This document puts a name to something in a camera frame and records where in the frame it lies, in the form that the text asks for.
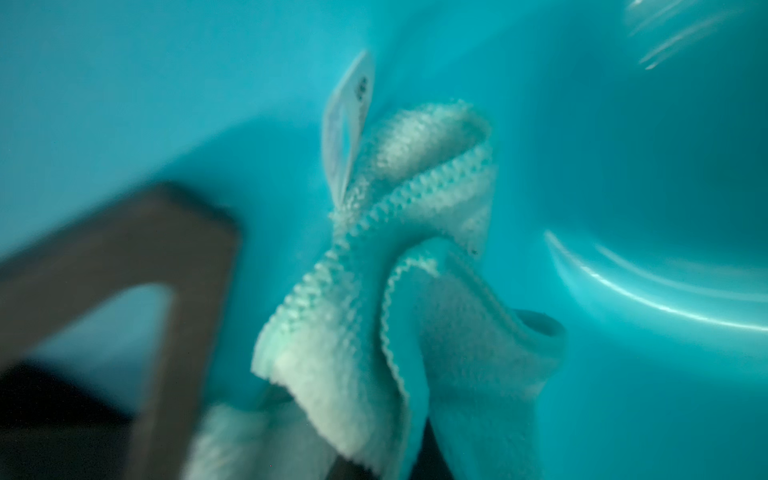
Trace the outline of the teal bucket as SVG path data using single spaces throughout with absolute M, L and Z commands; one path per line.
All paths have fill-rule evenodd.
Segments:
M 763 1 L 5 1 L 1 251 L 167 178 L 243 244 L 208 393 L 325 249 L 321 116 L 362 51 L 371 114 L 461 98 L 501 163 L 486 262 L 568 357 L 548 479 L 767 475 Z

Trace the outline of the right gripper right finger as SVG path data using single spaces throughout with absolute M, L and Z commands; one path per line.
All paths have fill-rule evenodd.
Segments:
M 410 480 L 453 480 L 430 422 L 425 425 L 421 449 L 411 471 Z

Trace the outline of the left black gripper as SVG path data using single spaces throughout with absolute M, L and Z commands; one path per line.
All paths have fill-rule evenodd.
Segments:
M 143 410 L 131 417 L 34 365 L 1 374 L 3 479 L 176 479 L 239 247 L 236 222 L 163 182 L 50 233 L 1 265 L 1 364 L 118 292 L 173 294 Z

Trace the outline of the mint green cloth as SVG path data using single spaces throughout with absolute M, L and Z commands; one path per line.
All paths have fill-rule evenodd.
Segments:
M 365 119 L 362 52 L 326 105 L 330 248 L 271 315 L 259 403 L 203 414 L 186 479 L 326 479 L 338 456 L 410 479 L 431 423 L 453 479 L 538 479 L 535 402 L 564 327 L 514 310 L 480 273 L 498 164 L 465 102 Z

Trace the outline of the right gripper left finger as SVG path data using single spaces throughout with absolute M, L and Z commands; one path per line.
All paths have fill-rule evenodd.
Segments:
M 375 480 L 375 474 L 362 465 L 338 456 L 326 475 L 326 480 Z

